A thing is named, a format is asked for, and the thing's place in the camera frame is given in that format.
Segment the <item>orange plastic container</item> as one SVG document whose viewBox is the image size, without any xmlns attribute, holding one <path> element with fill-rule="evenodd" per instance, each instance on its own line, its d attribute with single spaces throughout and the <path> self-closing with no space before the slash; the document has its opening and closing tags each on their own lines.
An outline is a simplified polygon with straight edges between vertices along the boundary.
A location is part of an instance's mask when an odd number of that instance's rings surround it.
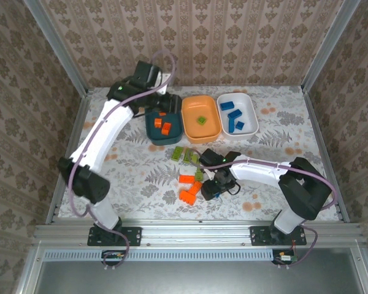
<svg viewBox="0 0 368 294">
<path fill-rule="evenodd" d="M 199 116 L 207 118 L 203 126 L 197 123 Z M 200 95 L 184 98 L 182 119 L 185 134 L 192 144 L 211 143 L 219 137 L 222 131 L 217 105 L 211 96 Z"/>
</svg>

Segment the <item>teal plastic container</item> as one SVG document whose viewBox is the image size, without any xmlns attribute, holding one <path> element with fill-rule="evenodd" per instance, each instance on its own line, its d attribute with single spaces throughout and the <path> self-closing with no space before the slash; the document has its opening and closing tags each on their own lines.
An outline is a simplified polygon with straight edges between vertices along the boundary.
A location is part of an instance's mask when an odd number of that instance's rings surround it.
<svg viewBox="0 0 368 294">
<path fill-rule="evenodd" d="M 147 137 L 156 146 L 173 145 L 175 143 L 178 143 L 181 140 L 184 132 L 181 113 L 167 113 L 166 116 L 159 116 L 159 112 L 160 111 L 151 110 L 145 111 L 145 127 Z M 154 126 L 155 118 L 161 118 L 162 125 L 164 123 L 172 124 L 171 131 L 168 136 L 162 135 L 161 128 L 156 128 Z"/>
</svg>

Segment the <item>white plastic container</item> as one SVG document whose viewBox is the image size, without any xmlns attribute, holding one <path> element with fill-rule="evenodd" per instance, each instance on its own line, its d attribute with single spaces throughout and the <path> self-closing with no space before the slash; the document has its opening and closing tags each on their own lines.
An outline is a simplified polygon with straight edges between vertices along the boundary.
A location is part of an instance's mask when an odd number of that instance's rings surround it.
<svg viewBox="0 0 368 294">
<path fill-rule="evenodd" d="M 234 108 L 226 111 L 221 111 L 220 104 L 223 102 L 234 102 Z M 217 107 L 220 115 L 222 133 L 225 139 L 230 141 L 248 140 L 259 130 L 259 123 L 256 117 L 255 108 L 249 95 L 242 92 L 232 92 L 222 94 L 217 98 Z M 234 119 L 235 131 L 230 134 L 228 132 L 228 114 L 236 109 L 242 112 L 242 116 Z M 236 129 L 236 123 L 241 121 L 244 123 L 242 130 Z"/>
</svg>

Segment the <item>floral patterned table cover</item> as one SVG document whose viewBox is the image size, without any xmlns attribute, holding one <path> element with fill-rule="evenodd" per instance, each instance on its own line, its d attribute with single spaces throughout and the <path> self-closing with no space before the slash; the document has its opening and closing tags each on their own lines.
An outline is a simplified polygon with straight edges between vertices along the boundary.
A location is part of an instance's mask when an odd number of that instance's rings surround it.
<svg viewBox="0 0 368 294">
<path fill-rule="evenodd" d="M 316 142 L 304 95 L 299 86 L 176 86 L 170 93 L 182 98 L 208 95 L 217 98 L 242 92 L 252 99 L 259 130 L 247 140 L 219 137 L 197 145 L 218 154 L 237 151 L 255 159 L 290 162 L 306 158 L 320 173 L 323 161 Z M 225 193 L 207 201 L 198 195 L 194 205 L 179 199 L 185 190 L 180 175 L 192 175 L 195 167 L 171 158 L 174 145 L 156 146 L 147 137 L 144 118 L 130 120 L 118 134 L 102 165 L 110 181 L 109 200 L 123 219 L 165 220 L 262 220 L 270 221 L 287 202 L 275 187 L 242 181 L 236 195 Z"/>
</svg>

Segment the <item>grey metal sheet panel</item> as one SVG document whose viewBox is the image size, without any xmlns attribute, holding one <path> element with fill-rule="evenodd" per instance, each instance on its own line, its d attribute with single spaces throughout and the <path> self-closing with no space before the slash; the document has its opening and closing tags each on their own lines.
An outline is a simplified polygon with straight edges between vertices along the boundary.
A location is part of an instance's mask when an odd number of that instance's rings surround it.
<svg viewBox="0 0 368 294">
<path fill-rule="evenodd" d="M 47 262 L 34 294 L 364 294 L 351 254 L 315 249 L 299 265 L 271 262 Z"/>
</svg>

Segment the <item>small circuit board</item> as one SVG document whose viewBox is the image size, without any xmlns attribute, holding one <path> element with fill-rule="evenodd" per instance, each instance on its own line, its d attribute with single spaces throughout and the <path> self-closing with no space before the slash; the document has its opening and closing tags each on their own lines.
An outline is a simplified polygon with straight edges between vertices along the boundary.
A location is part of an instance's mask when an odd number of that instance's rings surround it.
<svg viewBox="0 0 368 294">
<path fill-rule="evenodd" d="M 126 251 L 123 250 L 102 251 L 102 263 L 107 266 L 117 266 L 125 257 L 125 255 Z"/>
<path fill-rule="evenodd" d="M 295 250 L 273 250 L 273 263 L 276 265 L 290 265 L 292 263 L 296 263 L 298 261 L 298 257 L 295 253 Z"/>
</svg>

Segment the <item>long aluminium base rail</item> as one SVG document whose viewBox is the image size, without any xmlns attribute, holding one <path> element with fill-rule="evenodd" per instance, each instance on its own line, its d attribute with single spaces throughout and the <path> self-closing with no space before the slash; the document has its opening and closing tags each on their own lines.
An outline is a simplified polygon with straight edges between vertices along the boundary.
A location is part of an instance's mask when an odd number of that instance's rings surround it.
<svg viewBox="0 0 368 294">
<path fill-rule="evenodd" d="M 32 244 L 49 248 L 86 247 L 90 219 L 57 219 L 38 225 Z M 124 220 L 125 227 L 140 227 L 143 249 L 238 249 L 250 247 L 250 228 L 269 225 L 265 220 Z M 315 236 L 317 248 L 353 248 L 363 246 L 366 238 L 359 224 L 341 221 L 307 223 L 305 235 L 311 243 Z"/>
</svg>

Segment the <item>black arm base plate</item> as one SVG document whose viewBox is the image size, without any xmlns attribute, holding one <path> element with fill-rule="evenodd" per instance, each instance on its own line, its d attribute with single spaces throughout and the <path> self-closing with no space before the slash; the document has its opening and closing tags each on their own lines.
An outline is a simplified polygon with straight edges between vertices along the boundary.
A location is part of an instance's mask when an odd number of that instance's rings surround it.
<svg viewBox="0 0 368 294">
<path fill-rule="evenodd" d="M 307 244 L 304 229 L 296 227 L 291 233 L 284 234 L 271 226 L 250 227 L 252 246 L 304 246 Z"/>
<path fill-rule="evenodd" d="M 128 239 L 130 246 L 140 246 L 142 239 L 142 228 L 141 227 L 122 227 L 121 233 Z M 126 242 L 123 237 L 107 232 L 106 230 L 93 226 L 89 230 L 88 234 L 88 246 L 125 246 Z"/>
</svg>

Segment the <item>aluminium table side rail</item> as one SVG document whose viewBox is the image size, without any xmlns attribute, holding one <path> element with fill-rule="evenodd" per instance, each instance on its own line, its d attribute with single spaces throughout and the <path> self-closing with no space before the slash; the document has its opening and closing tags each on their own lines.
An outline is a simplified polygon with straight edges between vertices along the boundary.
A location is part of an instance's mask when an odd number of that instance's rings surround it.
<svg viewBox="0 0 368 294">
<path fill-rule="evenodd" d="M 80 101 L 79 110 L 77 112 L 77 116 L 74 121 L 74 126 L 72 128 L 71 136 L 69 138 L 67 150 L 65 156 L 68 157 L 75 151 L 78 147 L 78 143 L 80 140 L 80 136 L 83 129 L 83 124 L 85 122 L 88 109 L 90 107 L 90 100 L 93 96 L 94 89 L 89 89 L 85 97 L 83 97 Z M 50 225 L 54 223 L 55 217 L 58 215 L 56 210 L 60 207 L 61 201 L 63 199 L 63 195 L 66 190 L 65 180 L 61 175 L 59 175 L 56 187 L 53 193 L 52 201 L 50 204 L 50 208 L 47 214 L 47 218 L 45 220 L 45 224 Z"/>
<path fill-rule="evenodd" d="M 344 222 L 350 222 L 350 218 L 348 216 L 347 213 L 347 209 L 345 207 L 344 204 L 344 200 L 341 194 L 341 191 L 339 189 L 339 185 L 337 182 L 337 178 L 335 176 L 332 164 L 331 164 L 331 160 L 329 158 L 329 154 L 328 151 L 326 149 L 326 145 L 324 143 L 323 140 L 323 136 L 321 133 L 321 129 L 320 126 L 318 124 L 318 120 L 316 118 L 316 114 L 312 105 L 312 102 L 310 100 L 310 96 L 307 92 L 303 92 L 303 96 L 304 96 L 304 101 L 307 107 L 307 111 L 309 113 L 309 118 L 311 120 L 312 123 L 312 127 L 313 127 L 313 132 L 316 138 L 316 142 L 319 148 L 319 152 L 320 152 L 320 156 L 321 159 L 323 161 L 323 166 L 324 166 L 324 170 L 325 170 L 325 174 L 327 176 L 327 179 L 331 182 L 331 184 L 333 184 L 333 186 L 336 189 L 336 194 L 337 194 L 337 203 L 335 204 L 336 210 L 340 216 L 340 219 Z"/>
</svg>

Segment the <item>aluminium frame post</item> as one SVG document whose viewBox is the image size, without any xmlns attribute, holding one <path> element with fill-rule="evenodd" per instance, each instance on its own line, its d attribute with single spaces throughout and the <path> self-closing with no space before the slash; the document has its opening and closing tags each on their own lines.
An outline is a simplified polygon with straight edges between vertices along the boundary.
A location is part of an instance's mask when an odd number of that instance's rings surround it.
<svg viewBox="0 0 368 294">
<path fill-rule="evenodd" d="M 302 83 L 301 89 L 304 93 L 309 92 L 330 57 L 348 22 L 355 13 L 361 0 L 343 0 L 322 44 L 319 47 Z"/>
<path fill-rule="evenodd" d="M 78 71 L 74 60 L 71 58 L 64 45 L 64 41 L 59 36 L 58 30 L 55 28 L 52 19 L 48 16 L 47 11 L 41 4 L 40 0 L 24 0 L 24 2 L 36 23 L 39 25 L 46 40 L 49 42 L 78 94 L 81 98 L 85 98 L 88 92 L 86 82 Z"/>
</svg>

